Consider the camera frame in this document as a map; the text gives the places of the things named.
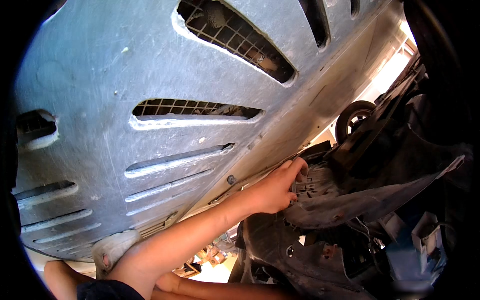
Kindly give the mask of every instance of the grille mesh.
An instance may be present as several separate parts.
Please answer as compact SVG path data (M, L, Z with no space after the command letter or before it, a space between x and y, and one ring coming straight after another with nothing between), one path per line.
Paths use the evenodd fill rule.
M182 0L178 13L197 37L243 58L281 83L294 70L247 21L219 1Z
M261 110L243 106L180 99L149 99L135 107L134 116L155 115L218 115L241 116L250 119Z

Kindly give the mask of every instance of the wheel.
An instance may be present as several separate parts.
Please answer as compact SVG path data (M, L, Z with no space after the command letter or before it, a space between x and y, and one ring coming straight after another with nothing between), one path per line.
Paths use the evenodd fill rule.
M343 143L370 116L377 107L368 101L355 101L342 111L335 126L335 138L338 144Z

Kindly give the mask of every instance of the dark sleeve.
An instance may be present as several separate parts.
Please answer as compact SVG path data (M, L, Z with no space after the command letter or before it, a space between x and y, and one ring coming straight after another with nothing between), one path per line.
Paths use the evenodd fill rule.
M145 300L131 286L117 280L95 280L77 286L78 300Z

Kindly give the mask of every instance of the human hand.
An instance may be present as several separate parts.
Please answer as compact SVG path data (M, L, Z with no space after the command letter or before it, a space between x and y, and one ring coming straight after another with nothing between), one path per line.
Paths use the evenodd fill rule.
M294 180L302 182L308 174L308 165L300 157L293 162L287 160L267 177L243 190L243 197L248 199L252 213L274 214L288 207L290 201L296 201L297 195L289 189Z
M155 286L164 292L175 293L178 290L181 277L173 272L163 274L155 282Z

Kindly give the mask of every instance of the tire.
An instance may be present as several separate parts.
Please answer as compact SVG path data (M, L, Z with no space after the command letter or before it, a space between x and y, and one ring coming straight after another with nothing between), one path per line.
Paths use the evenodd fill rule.
M351 134L348 133L348 125L354 117L368 117L376 107L377 106L374 103L363 100L355 101L348 105L347 108L342 111L338 117L338 120L336 121L335 138L337 144L342 144Z

